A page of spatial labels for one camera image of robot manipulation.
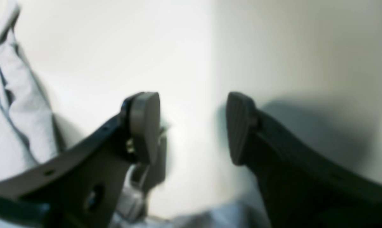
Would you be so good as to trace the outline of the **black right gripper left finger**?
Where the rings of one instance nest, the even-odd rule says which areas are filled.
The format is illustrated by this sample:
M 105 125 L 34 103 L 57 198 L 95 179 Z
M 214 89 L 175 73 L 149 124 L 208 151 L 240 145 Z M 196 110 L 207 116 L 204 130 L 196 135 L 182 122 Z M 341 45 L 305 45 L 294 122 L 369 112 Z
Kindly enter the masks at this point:
M 0 182 L 0 220 L 33 228 L 106 228 L 131 165 L 147 194 L 161 182 L 160 100 L 140 92 L 60 156 Z

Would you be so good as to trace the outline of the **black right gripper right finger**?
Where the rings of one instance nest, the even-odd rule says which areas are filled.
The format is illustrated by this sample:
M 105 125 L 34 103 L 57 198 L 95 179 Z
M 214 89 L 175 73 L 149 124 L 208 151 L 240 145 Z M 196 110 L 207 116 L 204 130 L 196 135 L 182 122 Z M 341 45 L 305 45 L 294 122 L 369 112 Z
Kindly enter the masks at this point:
M 256 177 L 273 228 L 382 228 L 382 185 L 306 146 L 240 92 L 226 101 L 230 157 Z

